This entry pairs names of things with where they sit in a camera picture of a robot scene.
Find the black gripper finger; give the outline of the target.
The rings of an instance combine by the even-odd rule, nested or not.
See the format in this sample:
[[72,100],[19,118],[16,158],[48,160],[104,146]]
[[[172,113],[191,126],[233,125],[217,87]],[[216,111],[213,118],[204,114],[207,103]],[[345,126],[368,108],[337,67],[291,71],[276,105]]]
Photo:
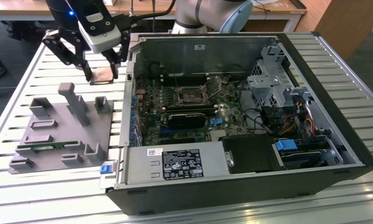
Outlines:
[[[64,45],[61,41],[63,39],[67,40],[68,43],[75,47],[75,52],[72,52]],[[93,72],[85,59],[85,51],[89,50],[89,47],[80,32],[68,31],[65,29],[49,29],[45,31],[43,43],[53,52],[60,61],[65,65],[75,65],[76,68],[84,72],[87,81],[91,81]]]
[[131,44],[131,34],[129,32],[121,32],[120,51],[116,52],[113,49],[108,49],[101,52],[103,56],[107,58],[111,64],[112,79],[119,78],[117,69],[120,68],[121,63],[128,60],[129,44]]

